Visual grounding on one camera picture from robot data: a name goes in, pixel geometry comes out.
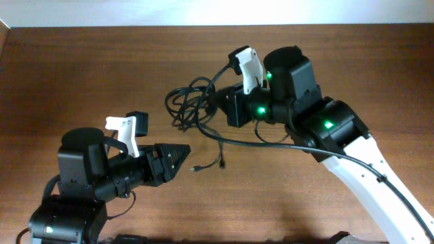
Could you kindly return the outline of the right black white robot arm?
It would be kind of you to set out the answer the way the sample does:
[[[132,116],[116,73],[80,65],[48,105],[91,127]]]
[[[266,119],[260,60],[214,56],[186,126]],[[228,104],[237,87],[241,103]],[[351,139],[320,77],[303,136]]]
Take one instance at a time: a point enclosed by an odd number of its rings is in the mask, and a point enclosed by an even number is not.
[[[433,242],[433,217],[391,169],[355,111],[322,94],[299,47],[282,47],[260,60],[244,46],[228,59],[242,80],[210,99],[230,126],[282,124],[296,148],[310,153],[354,194],[390,243]]]

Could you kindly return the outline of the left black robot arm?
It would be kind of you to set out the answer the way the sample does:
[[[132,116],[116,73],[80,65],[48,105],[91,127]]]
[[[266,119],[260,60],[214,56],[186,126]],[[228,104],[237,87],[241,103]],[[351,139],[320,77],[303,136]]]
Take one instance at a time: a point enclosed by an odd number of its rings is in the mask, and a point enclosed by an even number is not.
[[[59,174],[45,187],[28,228],[31,243],[97,243],[110,216],[106,204],[136,197],[139,186],[173,180],[191,152],[188,144],[140,146],[137,157],[125,143],[95,127],[66,132],[58,150]]]

